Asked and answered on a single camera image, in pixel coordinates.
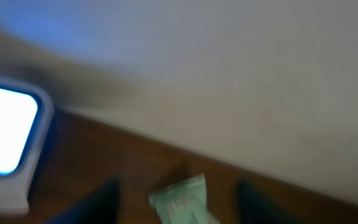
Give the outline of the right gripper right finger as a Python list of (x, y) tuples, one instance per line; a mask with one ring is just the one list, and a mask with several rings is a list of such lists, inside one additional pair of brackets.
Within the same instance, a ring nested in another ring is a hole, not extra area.
[(301, 224), (246, 180), (237, 184), (237, 204), (242, 224)]

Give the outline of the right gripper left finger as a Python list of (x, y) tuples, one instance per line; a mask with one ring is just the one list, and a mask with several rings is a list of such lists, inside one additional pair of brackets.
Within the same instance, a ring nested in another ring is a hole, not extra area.
[(46, 224), (114, 224), (119, 202), (119, 180), (111, 179)]

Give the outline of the teal wet wipes packet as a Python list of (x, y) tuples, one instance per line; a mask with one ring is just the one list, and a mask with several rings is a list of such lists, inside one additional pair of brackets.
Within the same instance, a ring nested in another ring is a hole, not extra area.
[(162, 224), (220, 224), (208, 210), (203, 174), (150, 193), (149, 204)]

